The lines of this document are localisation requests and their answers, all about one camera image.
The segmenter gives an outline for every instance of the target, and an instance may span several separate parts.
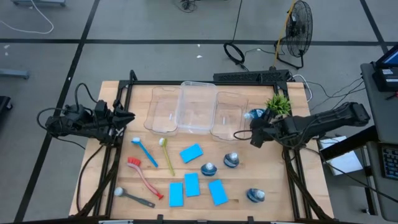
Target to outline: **blue toothbrush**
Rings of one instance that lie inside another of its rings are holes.
[[[141,149],[144,151],[144,153],[147,155],[148,159],[154,164],[155,167],[157,167],[157,163],[154,160],[154,158],[149,154],[149,152],[146,150],[146,148],[142,145],[141,140],[139,139],[139,137],[135,137],[132,139],[131,141],[134,144],[139,145],[139,147],[141,147]]]

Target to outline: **yellow toothbrush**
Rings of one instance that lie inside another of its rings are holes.
[[[172,173],[173,176],[175,176],[175,173],[174,173],[174,170],[172,167],[172,163],[170,162],[169,155],[167,154],[167,150],[166,150],[167,139],[161,138],[159,140],[159,145],[163,147],[164,155],[166,156],[166,160],[169,165],[170,172]]]

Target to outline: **blue sponge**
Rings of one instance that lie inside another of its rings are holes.
[[[200,195],[197,173],[185,174],[185,195],[187,197]]]
[[[192,159],[199,157],[201,155],[203,155],[203,152],[197,143],[180,152],[180,156],[182,158],[182,161],[184,161],[184,163],[187,163]]]
[[[171,183],[170,184],[170,195],[169,195],[170,207],[181,207],[183,206],[183,195],[182,195],[182,183]]]
[[[214,205],[221,205],[228,201],[228,197],[225,194],[223,184],[221,180],[215,180],[209,183],[209,189],[211,196],[213,197]]]

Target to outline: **green plant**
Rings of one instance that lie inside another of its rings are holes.
[[[290,101],[284,95],[274,95],[266,105],[277,115],[288,114],[290,111]]]

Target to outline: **white cable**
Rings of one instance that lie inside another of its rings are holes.
[[[45,20],[47,20],[50,24],[51,24],[51,29],[48,32],[39,32],[39,31],[29,31],[29,30],[20,30],[20,29],[16,29],[13,28],[12,26],[6,24],[4,21],[0,20],[1,23],[3,23],[4,25],[6,25],[8,28],[15,30],[15,31],[19,31],[19,32],[26,32],[26,33],[31,33],[31,34],[49,34],[52,32],[52,30],[54,30],[54,25],[52,24],[52,22],[37,8],[36,4],[33,2],[33,0],[30,0],[33,4],[33,6],[35,7],[35,9],[37,10],[37,12],[40,13],[40,15],[42,15],[44,17]]]
[[[297,74],[297,75],[294,75],[293,78],[294,78],[294,77],[297,77],[297,76],[298,76],[298,77],[301,77],[301,78],[304,80],[304,83],[305,83],[305,85],[307,86],[307,88],[308,88],[308,90],[309,90],[309,92],[310,92],[310,98],[307,99],[307,102],[309,102],[310,100],[312,100],[312,91],[311,91],[311,89],[310,89],[310,86],[308,85],[306,79],[305,79],[302,75]]]

